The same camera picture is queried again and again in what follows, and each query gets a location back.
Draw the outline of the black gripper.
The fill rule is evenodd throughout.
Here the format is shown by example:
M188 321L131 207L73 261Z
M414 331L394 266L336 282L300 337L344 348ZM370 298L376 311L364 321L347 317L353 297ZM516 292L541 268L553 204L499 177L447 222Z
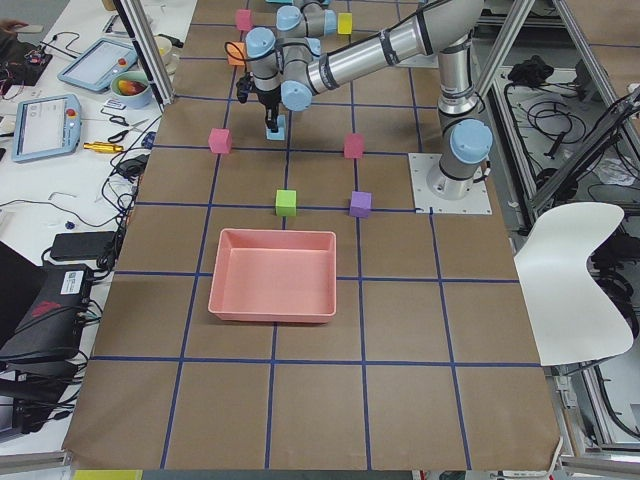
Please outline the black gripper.
M281 103L281 89L275 87L272 89L262 88L256 84L250 73L245 73L236 81L236 97L241 104L245 104L249 95L254 93L257 95L258 101L265 107L265 125L266 129L271 133L277 132L277 114Z

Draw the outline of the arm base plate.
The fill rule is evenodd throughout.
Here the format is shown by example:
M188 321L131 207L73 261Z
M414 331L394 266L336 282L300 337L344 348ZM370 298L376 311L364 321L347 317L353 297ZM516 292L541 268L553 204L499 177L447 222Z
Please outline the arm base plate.
M481 165L466 180L453 180L440 169L441 154L409 153L414 210L421 214L491 215Z
M422 54L414 55L405 60L402 60L397 64L397 67L438 69L438 56Z

